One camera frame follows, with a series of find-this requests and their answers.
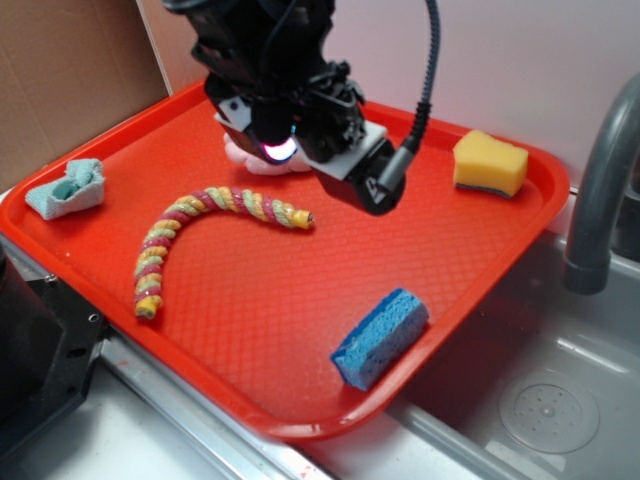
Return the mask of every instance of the teal cloth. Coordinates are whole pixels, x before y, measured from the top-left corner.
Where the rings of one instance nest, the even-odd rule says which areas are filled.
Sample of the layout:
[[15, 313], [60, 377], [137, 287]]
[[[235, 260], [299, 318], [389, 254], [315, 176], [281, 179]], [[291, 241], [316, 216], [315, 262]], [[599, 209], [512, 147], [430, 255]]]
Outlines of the teal cloth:
[[32, 188], [25, 200], [42, 218], [51, 220], [100, 205], [104, 180], [100, 160], [70, 160], [63, 178]]

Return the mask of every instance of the light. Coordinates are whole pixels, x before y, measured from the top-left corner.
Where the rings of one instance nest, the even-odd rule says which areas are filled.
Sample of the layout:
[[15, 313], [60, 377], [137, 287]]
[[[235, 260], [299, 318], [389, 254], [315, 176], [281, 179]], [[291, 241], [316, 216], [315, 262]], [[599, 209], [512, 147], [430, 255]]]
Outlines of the light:
[[284, 163], [293, 157], [298, 150], [298, 146], [293, 138], [289, 137], [280, 145], [263, 145], [265, 153], [273, 161], [273, 163]]

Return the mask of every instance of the sink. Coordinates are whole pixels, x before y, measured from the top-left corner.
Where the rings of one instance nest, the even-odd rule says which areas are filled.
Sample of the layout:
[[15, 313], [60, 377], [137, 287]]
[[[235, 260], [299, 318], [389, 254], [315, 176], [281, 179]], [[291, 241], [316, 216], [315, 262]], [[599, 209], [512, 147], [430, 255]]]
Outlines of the sink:
[[580, 296], [563, 248], [545, 232], [402, 397], [525, 478], [637, 478], [640, 266], [614, 256]]

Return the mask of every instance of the twisted candy rope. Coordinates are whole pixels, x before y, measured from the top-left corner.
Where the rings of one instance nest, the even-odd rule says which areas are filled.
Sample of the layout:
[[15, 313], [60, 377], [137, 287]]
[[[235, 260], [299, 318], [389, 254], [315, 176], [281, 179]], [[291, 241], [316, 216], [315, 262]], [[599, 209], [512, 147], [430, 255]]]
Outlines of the twisted candy rope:
[[178, 230], [201, 213], [216, 210], [250, 213], [263, 222], [292, 229], [309, 229], [314, 225], [310, 212], [251, 190], [211, 187], [179, 198], [156, 220], [140, 249], [134, 274], [135, 314], [140, 320], [153, 319], [162, 308], [162, 264]]

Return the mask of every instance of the plastic tray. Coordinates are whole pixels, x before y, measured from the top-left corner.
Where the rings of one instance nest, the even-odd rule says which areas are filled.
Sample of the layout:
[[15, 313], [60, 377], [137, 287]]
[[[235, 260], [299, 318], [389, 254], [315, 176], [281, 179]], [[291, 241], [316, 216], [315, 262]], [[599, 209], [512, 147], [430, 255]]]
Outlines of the plastic tray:
[[[532, 147], [513, 199], [452, 186], [455, 142], [468, 130], [432, 120], [398, 208], [371, 217], [322, 190], [313, 174], [257, 177], [229, 162], [201, 84], [171, 97], [26, 179], [0, 206], [0, 230], [93, 302], [125, 335], [247, 426], [285, 440], [335, 435], [384, 408], [564, 205], [569, 183]], [[370, 105], [397, 142], [412, 115]], [[28, 189], [74, 158], [104, 164], [103, 205], [44, 221]], [[164, 268], [166, 305], [132, 312], [142, 238], [175, 199], [237, 186], [311, 210], [288, 231], [228, 212], [181, 232]], [[423, 336], [369, 392], [345, 386], [331, 352], [388, 293], [428, 306]]]

